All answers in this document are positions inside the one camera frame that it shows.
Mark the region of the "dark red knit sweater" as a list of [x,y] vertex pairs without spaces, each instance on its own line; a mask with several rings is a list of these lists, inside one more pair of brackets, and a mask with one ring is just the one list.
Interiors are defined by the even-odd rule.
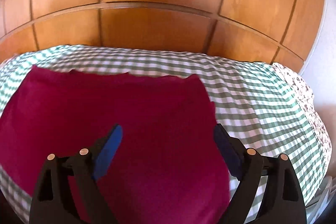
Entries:
[[32,195],[49,154],[72,156],[115,125],[100,193],[119,223],[217,223],[230,201],[217,121],[198,76],[60,73],[33,67],[1,115],[1,166]]

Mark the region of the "floral pink bedsheet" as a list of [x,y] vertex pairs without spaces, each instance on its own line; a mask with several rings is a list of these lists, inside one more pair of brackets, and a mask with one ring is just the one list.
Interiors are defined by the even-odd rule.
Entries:
[[298,73],[290,68],[280,63],[273,63],[272,68],[275,70],[278,77],[285,81],[294,92],[295,100],[304,111],[305,116],[318,139],[318,143],[322,147],[322,155],[325,161],[323,167],[325,172],[327,172],[332,155],[332,144],[326,126],[314,108],[314,93],[312,88]]

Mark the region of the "green white checkered bedspread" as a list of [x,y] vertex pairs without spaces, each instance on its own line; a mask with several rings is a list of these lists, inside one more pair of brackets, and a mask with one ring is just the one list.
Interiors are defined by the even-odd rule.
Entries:
[[139,76],[197,75],[215,102],[217,120],[228,133],[263,155],[288,153],[308,202],[326,172],[321,145],[290,86],[272,65],[187,52],[90,46],[56,46],[22,54],[1,67],[5,107],[33,65],[67,72]]

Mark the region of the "glossy wooden panel wardrobe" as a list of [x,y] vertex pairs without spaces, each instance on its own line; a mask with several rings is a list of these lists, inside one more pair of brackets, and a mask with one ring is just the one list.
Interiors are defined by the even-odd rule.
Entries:
[[1,0],[1,60],[58,45],[205,53],[299,71],[325,0]]

